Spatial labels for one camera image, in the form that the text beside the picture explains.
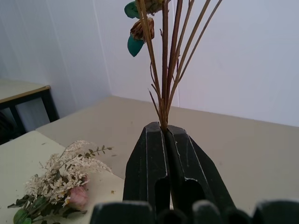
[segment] teal dried petal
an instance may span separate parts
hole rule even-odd
[[[128,50],[133,57],[135,57],[139,53],[143,45],[143,40],[135,40],[133,36],[130,35],[128,39]]]
[[[125,14],[129,18],[135,18],[136,17],[137,19],[140,19],[135,1],[132,1],[132,2],[130,2],[129,4],[127,4],[125,6]]]

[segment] pink rose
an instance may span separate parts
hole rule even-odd
[[[74,187],[70,190],[70,199],[69,199],[69,206],[78,209],[84,210],[84,206],[86,205],[88,200],[88,196],[84,187],[78,186]]]

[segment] beige table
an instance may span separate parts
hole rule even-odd
[[[142,128],[157,121],[151,103],[109,97],[37,130],[67,146],[78,139],[113,146],[103,162],[125,177]],[[208,112],[172,108],[170,124],[182,127],[214,161],[237,207],[299,198],[299,128]]]
[[[0,79],[0,110],[10,109],[18,126],[19,134],[24,134],[26,130],[15,106],[36,98],[42,99],[50,122],[59,118],[53,104],[49,85]],[[14,138],[13,135],[15,134],[8,136],[8,140]]]
[[[39,162],[44,164],[53,153],[62,153],[64,147],[40,134],[29,132],[0,146],[0,223],[12,224],[18,209],[8,209],[24,195],[24,183],[34,174],[42,174]],[[121,201],[124,180],[107,171],[90,175],[87,184],[89,201],[87,214],[76,219],[55,219],[61,224],[88,224],[96,203]]]

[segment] wooden table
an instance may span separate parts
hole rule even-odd
[[[37,131],[63,146],[79,139],[113,146],[102,161],[124,178],[141,131],[152,121],[152,103],[108,97]],[[299,198],[299,128],[176,107],[169,122],[214,161],[238,208],[251,213],[261,200]]]
[[[42,174],[39,162],[44,164],[54,153],[62,153],[64,147],[40,134],[29,132],[11,142],[0,146],[0,223],[12,224],[17,209],[7,206],[15,203],[24,195],[24,183],[34,174]],[[89,201],[87,214],[76,219],[55,219],[61,224],[88,224],[95,204],[100,202],[121,201],[124,181],[103,170],[90,175],[87,184]]]
[[[59,119],[49,85],[0,79],[0,110],[10,109],[20,134],[26,130],[15,106],[36,98],[42,99],[50,122]]]

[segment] black table leg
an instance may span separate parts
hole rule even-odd
[[[59,116],[58,116],[56,108],[54,106],[54,102],[53,102],[50,90],[45,90],[42,92],[42,101],[43,101],[43,105],[46,109],[46,112],[47,112],[50,122],[58,120]]]
[[[19,116],[19,113],[18,113],[16,107],[15,106],[10,106],[9,109],[11,111],[11,114],[14,117],[14,121],[16,122],[16,124],[18,126],[20,134],[25,134],[26,133],[25,127],[24,127],[24,125],[22,123],[22,120],[21,120],[21,118]]]

